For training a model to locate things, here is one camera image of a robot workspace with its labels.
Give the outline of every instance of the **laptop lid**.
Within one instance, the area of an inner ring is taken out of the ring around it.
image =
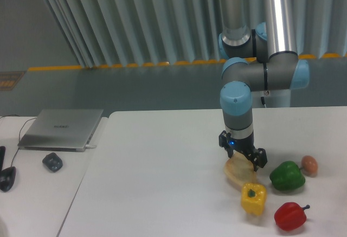
[[[84,151],[103,110],[42,110],[20,140],[20,149]]]

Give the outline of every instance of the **plastic vegetable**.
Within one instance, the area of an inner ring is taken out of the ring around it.
[[[285,161],[270,174],[270,180],[275,189],[280,191],[294,190],[305,184],[298,165],[293,161]]]
[[[314,175],[318,171],[318,163],[315,158],[311,156],[304,156],[301,160],[301,166],[308,175]]]
[[[266,188],[261,184],[245,183],[241,190],[241,206],[248,214],[261,215],[266,201]]]
[[[289,232],[299,228],[306,222],[305,209],[309,209],[309,205],[300,207],[297,203],[290,202],[283,204],[275,213],[275,222],[279,228]]]

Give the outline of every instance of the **bread slice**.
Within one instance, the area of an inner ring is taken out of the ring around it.
[[[256,172],[253,170],[253,164],[243,154],[236,151],[226,162],[224,173],[232,185],[239,190],[245,183],[256,183]]]

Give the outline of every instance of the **yellow stripe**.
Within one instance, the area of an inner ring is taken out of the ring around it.
[[[337,57],[343,57],[338,54],[324,54],[322,58],[337,58]],[[316,57],[312,54],[302,54],[299,55],[299,59],[316,59]],[[250,57],[250,58],[245,58],[246,61],[248,62],[253,62],[256,60],[255,57]],[[220,61],[217,60],[195,60],[192,63],[187,62],[187,61],[177,61],[174,63],[174,65],[209,65],[209,64],[214,64],[214,63],[225,63],[225,59],[221,59]],[[169,66],[169,62],[159,62],[158,64],[154,64],[152,62],[146,62],[142,66],[143,67],[153,67],[153,66]],[[97,67],[93,67],[93,69],[107,69],[107,68],[122,68],[123,65],[120,63],[116,63],[112,66],[108,65],[100,65]],[[126,65],[126,67],[130,68],[136,68],[139,67],[137,63],[129,63]],[[62,70],[81,70],[81,69],[88,69],[88,68],[82,68],[79,65],[72,65],[72,66],[47,66],[47,67],[29,67],[28,71],[29,72],[38,72],[38,71],[62,71]]]
[[[29,67],[29,72],[35,72],[35,71],[60,71],[60,70],[81,70],[83,69],[79,65],[72,65],[72,66],[47,66],[47,67]]]

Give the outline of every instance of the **computer mouse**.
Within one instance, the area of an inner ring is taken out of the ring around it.
[[[42,163],[52,172],[57,172],[63,166],[63,161],[54,152],[46,155],[42,160]]]
[[[10,190],[15,183],[16,178],[16,168],[14,166],[10,166],[9,168],[5,168],[0,172],[0,190],[2,192],[7,192]]]

